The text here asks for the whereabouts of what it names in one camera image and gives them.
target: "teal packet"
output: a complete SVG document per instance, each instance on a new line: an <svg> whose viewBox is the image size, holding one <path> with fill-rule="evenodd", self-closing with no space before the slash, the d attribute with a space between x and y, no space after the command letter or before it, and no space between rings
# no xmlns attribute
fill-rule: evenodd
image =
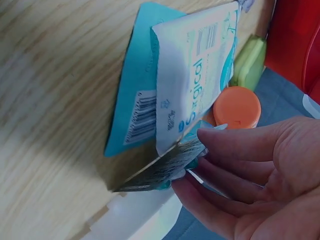
<svg viewBox="0 0 320 240"><path fill-rule="evenodd" d="M223 124L223 125L220 125L220 126L213 127L210 123L208 123L208 122L206 122L204 120L200 120L194 125L194 127L190 130L190 132L188 132L183 137L183 139L181 140L181 143L186 143L186 142L191 141L191 140L193 140L195 138L198 138L198 136L197 136L198 129L211 129L211 128L214 128L216 130L224 130L224 129L227 128L227 126L228 126L227 124ZM157 190L161 191L161 190L169 189L171 187L171 181L183 178L185 173L186 173L186 170L195 169L197 166L198 166L198 158L196 157L187 166L185 166L184 169L181 169L181 172L177 176L175 176L174 179L166 181L164 184L159 186L157 188Z"/></svg>
<svg viewBox="0 0 320 240"><path fill-rule="evenodd" d="M124 59L106 157L156 136L157 62L153 49L158 46L151 43L151 27L185 15L154 2L141 5Z"/></svg>

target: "orange bottle cap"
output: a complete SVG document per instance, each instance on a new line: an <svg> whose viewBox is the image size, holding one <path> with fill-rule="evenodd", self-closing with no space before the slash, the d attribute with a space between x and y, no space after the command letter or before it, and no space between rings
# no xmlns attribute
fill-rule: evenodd
<svg viewBox="0 0 320 240"><path fill-rule="evenodd" d="M227 87L213 105L217 125L228 124L228 129L251 129L257 126L261 105L255 93L245 87Z"/></svg>

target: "white packet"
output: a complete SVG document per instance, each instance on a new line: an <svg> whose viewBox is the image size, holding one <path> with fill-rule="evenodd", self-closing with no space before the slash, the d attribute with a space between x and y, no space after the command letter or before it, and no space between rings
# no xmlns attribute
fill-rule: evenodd
<svg viewBox="0 0 320 240"><path fill-rule="evenodd" d="M238 2L152 27L156 149L165 153L214 103L233 75Z"/></svg>

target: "wood grain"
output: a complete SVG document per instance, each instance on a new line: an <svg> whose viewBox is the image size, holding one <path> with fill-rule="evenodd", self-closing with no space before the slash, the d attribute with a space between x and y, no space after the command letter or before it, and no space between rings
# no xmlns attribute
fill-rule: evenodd
<svg viewBox="0 0 320 240"><path fill-rule="evenodd" d="M70 239L150 160L104 158L119 76L144 0L0 0L0 239ZM229 0L158 0L191 13ZM264 34L273 0L241 16Z"/></svg>

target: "hand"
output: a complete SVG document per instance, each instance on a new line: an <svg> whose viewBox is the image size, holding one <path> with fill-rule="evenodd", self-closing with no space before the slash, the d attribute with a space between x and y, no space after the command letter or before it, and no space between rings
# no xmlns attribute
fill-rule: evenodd
<svg viewBox="0 0 320 240"><path fill-rule="evenodd" d="M182 204L226 239L320 239L320 120L296 117L255 129L200 129L208 148L172 183Z"/></svg>

